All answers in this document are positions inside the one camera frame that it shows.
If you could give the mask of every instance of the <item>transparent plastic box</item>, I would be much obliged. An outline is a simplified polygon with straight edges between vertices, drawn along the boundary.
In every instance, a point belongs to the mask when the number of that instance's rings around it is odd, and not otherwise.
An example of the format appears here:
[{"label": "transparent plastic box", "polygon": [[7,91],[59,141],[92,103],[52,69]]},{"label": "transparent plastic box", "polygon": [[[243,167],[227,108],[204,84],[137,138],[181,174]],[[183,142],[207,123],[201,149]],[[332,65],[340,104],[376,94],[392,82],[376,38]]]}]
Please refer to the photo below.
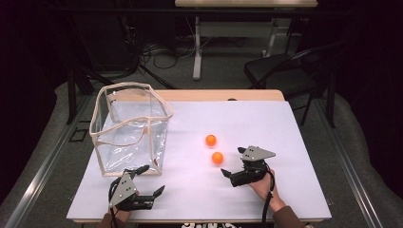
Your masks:
[{"label": "transparent plastic box", "polygon": [[89,134],[103,176],[149,165],[161,175],[167,125],[174,111],[150,85],[104,86],[97,97]]}]

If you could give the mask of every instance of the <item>dark background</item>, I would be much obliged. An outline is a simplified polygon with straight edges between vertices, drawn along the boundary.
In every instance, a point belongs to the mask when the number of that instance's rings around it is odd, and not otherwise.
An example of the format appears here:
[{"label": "dark background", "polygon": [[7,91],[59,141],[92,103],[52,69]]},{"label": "dark background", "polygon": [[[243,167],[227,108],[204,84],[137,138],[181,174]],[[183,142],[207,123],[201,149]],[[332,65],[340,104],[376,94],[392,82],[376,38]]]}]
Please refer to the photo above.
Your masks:
[{"label": "dark background", "polygon": [[[78,4],[82,1],[67,1]],[[96,36],[86,35],[88,25],[81,22],[86,16],[75,17],[71,25],[66,19],[49,20],[40,14],[35,1],[0,2],[0,67],[1,97],[6,128],[1,143],[0,201],[6,197],[24,169],[33,149],[48,122],[56,102],[54,88],[67,80],[71,64],[79,63],[91,69],[126,70],[133,58],[124,45],[119,19],[104,16],[91,19],[90,28]],[[164,7],[174,7],[173,1],[163,1]],[[312,18],[300,47],[314,47],[337,39],[349,41],[349,48],[339,63],[336,92],[351,105],[365,137],[371,164],[385,183],[403,198],[402,98],[403,83],[400,71],[403,50],[400,23],[401,13],[394,13],[398,5],[377,4],[375,1],[319,1],[319,9],[351,9],[360,17],[347,19]],[[143,19],[139,25],[148,37],[168,47],[175,46],[175,33],[181,33],[181,18],[165,16],[164,20]],[[63,42],[54,33],[61,25]],[[77,37],[76,28],[83,37]],[[107,44],[112,50],[88,56],[87,48]],[[102,51],[120,58],[103,59]]]}]

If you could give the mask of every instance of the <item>gray carpet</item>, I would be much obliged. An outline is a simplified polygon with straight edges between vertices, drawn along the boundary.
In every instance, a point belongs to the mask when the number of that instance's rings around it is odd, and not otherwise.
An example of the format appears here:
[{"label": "gray carpet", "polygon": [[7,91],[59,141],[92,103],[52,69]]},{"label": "gray carpet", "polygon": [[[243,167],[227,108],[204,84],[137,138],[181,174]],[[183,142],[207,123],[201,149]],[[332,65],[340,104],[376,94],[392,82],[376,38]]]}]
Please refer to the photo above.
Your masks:
[{"label": "gray carpet", "polygon": [[[201,80],[197,82],[193,81],[191,76],[193,73],[193,58],[191,57],[179,59],[176,65],[169,69],[155,67],[152,64],[152,58],[146,66],[180,88],[247,88],[249,83],[242,72],[243,64],[248,60],[260,57],[260,52],[265,47],[264,41],[262,43],[259,39],[239,39],[231,40],[231,42],[228,40],[210,42],[209,46],[203,49]],[[283,37],[277,39],[276,47],[279,48],[275,48],[274,53],[283,51],[284,42]],[[174,59],[163,55],[155,59],[155,63],[158,67],[167,67],[174,63]],[[115,82],[121,81],[148,83],[156,89],[164,88],[149,75],[142,74],[141,71]],[[93,82],[93,84],[96,88],[102,86],[97,82]],[[7,224],[41,164],[55,149],[55,144],[60,141],[61,136],[63,136],[62,140],[66,140],[66,142],[61,148],[56,148],[60,149],[60,158],[52,167],[51,175],[44,180],[46,184],[43,189],[40,189],[39,197],[28,209],[27,216],[23,218],[22,227],[81,226],[81,224],[66,219],[66,215],[71,204],[70,199],[80,184],[93,146],[87,133],[84,133],[86,138],[82,142],[69,142],[72,132],[64,135],[68,114],[66,85],[59,87],[56,92],[58,103],[48,127],[24,173],[0,207],[0,226],[2,227]],[[304,102],[303,98],[290,101],[290,104],[297,106],[302,102]],[[333,202],[333,205],[329,206],[332,219],[316,223],[314,226],[319,228],[370,227],[357,201],[354,188],[347,178],[348,173],[340,161],[339,148],[335,144],[334,135],[332,137],[332,134],[336,134],[337,140],[342,144],[342,148],[354,166],[356,175],[365,187],[383,227],[403,227],[403,202],[383,184],[382,179],[371,167],[365,138],[348,104],[341,97],[336,96],[336,129],[333,130],[329,130],[328,124],[322,120],[323,104],[324,100],[314,102],[306,125],[300,128],[324,195]],[[93,105],[94,97],[91,97],[88,106],[82,109],[79,118],[71,127],[73,130],[88,129]],[[301,114],[302,110],[295,112],[297,120],[300,120]],[[80,134],[79,131],[72,140],[79,140],[82,136]],[[95,227],[95,224],[86,224],[85,227]]]}]

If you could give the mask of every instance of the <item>black chair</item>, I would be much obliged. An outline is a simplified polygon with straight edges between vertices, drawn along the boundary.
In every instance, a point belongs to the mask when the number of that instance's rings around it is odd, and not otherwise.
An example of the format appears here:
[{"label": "black chair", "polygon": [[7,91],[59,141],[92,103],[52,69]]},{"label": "black chair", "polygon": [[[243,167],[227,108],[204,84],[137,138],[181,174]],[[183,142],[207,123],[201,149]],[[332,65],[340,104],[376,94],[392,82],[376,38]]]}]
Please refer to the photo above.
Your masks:
[{"label": "black chair", "polygon": [[309,94],[301,125],[305,124],[312,99],[320,97],[331,82],[337,57],[343,43],[337,42],[322,47],[303,50],[293,56],[273,55],[254,60],[244,65],[243,71],[252,83],[249,88],[278,89],[286,101]]}]

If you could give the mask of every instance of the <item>table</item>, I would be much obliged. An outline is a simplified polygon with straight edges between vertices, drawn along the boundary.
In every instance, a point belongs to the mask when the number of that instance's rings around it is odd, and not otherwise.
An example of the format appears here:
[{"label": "table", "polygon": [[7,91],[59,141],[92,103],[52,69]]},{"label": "table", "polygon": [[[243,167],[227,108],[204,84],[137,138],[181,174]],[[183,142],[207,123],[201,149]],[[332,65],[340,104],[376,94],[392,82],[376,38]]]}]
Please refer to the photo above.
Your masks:
[{"label": "table", "polygon": [[[168,125],[163,174],[139,176],[134,181],[141,195],[150,195],[162,185],[165,189],[152,210],[133,212],[131,221],[260,222],[263,201],[247,185],[232,187],[220,171],[220,168],[240,171],[240,154],[236,150],[239,146],[249,146],[248,143],[277,153],[267,162],[276,170],[276,182],[283,199],[302,220],[320,221],[331,217],[292,110],[278,90],[157,92],[175,110]],[[189,115],[196,115],[197,120]],[[267,118],[253,120],[253,117]],[[203,143],[210,133],[218,137],[215,148]],[[210,154],[215,150],[224,154],[221,165],[210,161]],[[76,222],[99,222],[107,208],[109,185],[114,180],[101,176],[93,152],[67,218]]]},{"label": "table", "polygon": [[[175,6],[183,8],[314,8],[317,0],[176,0]],[[193,79],[201,78],[202,50],[201,36],[224,36],[224,37],[270,37],[269,45],[263,51],[263,57],[271,54],[278,29],[276,18],[271,22],[255,23],[228,23],[214,22],[202,23],[199,16],[195,22],[195,65]]]}]

